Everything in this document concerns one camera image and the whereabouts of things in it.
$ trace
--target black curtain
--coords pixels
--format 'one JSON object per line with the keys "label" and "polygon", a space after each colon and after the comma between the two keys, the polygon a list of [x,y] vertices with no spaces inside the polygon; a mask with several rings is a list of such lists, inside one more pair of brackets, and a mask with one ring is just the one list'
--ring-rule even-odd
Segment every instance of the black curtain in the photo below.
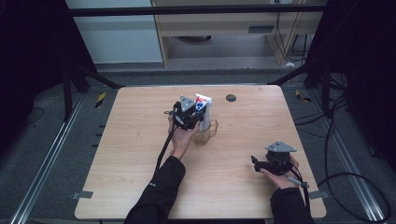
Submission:
{"label": "black curtain", "polygon": [[62,83],[66,66],[78,63],[96,72],[73,18],[41,13],[45,9],[68,7],[62,0],[0,4],[0,155],[24,125],[35,96]]}
{"label": "black curtain", "polygon": [[396,2],[329,0],[308,60],[308,87],[330,72],[347,76],[346,95],[356,120],[377,156],[396,171]]}

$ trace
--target wooden table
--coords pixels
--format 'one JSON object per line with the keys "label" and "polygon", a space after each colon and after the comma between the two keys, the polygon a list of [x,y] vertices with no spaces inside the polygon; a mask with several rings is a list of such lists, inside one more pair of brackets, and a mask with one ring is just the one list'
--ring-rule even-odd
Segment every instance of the wooden table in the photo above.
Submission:
{"label": "wooden table", "polygon": [[[204,146],[191,144],[182,162],[187,168],[170,218],[270,218],[269,199],[275,190],[250,160],[265,160],[265,146],[281,140],[297,149],[309,191],[318,189],[278,86],[172,86],[132,87],[119,90],[92,163],[76,217],[124,219],[139,199],[154,172],[168,135],[167,115],[180,94],[212,97],[212,120],[217,134]],[[226,96],[234,94],[235,102]],[[169,155],[168,147],[163,161]],[[324,217],[321,199],[311,200],[313,217]]]}

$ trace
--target black pole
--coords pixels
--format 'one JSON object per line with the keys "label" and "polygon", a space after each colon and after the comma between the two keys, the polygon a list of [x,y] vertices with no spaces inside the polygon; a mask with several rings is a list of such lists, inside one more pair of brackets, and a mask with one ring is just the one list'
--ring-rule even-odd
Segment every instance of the black pole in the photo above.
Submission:
{"label": "black pole", "polygon": [[72,92],[70,86],[70,78],[67,67],[63,71],[63,82],[64,82],[64,121],[67,121],[72,114]]}
{"label": "black pole", "polygon": [[330,102],[330,66],[325,61],[323,64],[323,76],[322,76],[322,109],[327,118],[331,118],[331,113],[329,109]]}
{"label": "black pole", "polygon": [[68,10],[46,10],[43,13],[68,15],[72,17],[98,16],[142,16],[175,14],[213,13],[260,13],[260,12],[315,12],[324,11],[326,4],[291,5],[234,5],[234,6],[187,6],[187,7],[116,7],[116,8],[74,8]]}

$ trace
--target hand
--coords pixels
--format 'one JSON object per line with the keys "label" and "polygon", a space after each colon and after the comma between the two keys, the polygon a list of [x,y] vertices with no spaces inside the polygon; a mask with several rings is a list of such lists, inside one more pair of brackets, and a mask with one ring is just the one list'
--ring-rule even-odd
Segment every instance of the hand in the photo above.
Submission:
{"label": "hand", "polygon": [[[291,169],[293,169],[297,173],[296,168],[298,168],[299,164],[297,160],[295,160],[294,157],[292,157],[291,155],[290,158],[291,158],[291,162],[293,163],[293,167]],[[288,177],[298,179],[297,176],[295,176],[295,174],[292,171],[288,171],[284,175],[273,175],[271,172],[261,168],[260,172],[263,173],[265,176],[267,176],[267,178],[270,179],[274,183],[274,185],[280,189],[299,187],[298,185],[294,184],[288,179]]]}
{"label": "hand", "polygon": [[195,124],[195,127],[191,130],[183,130],[181,128],[176,127],[176,125],[173,123],[172,116],[168,116],[168,120],[169,120],[168,132],[170,133],[172,129],[176,128],[172,137],[172,143],[174,149],[171,151],[171,156],[174,156],[179,160],[181,160],[181,158],[183,158],[184,153],[187,151],[187,148],[189,147],[192,141],[192,137],[196,133],[198,133],[200,122],[198,121]]}

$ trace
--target gripper camera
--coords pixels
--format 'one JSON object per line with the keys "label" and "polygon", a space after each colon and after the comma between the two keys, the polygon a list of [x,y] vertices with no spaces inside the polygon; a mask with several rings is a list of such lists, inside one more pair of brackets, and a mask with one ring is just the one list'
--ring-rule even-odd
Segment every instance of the gripper camera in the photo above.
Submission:
{"label": "gripper camera", "polygon": [[180,96],[180,101],[174,104],[175,124],[181,129],[193,129],[198,121],[204,120],[206,105],[198,105],[194,100]]}
{"label": "gripper camera", "polygon": [[271,172],[273,175],[284,175],[293,167],[290,153],[297,151],[281,141],[277,141],[265,149],[268,150],[265,158],[267,161],[259,161],[251,156],[251,162],[254,163],[254,170],[259,172],[261,168]]}

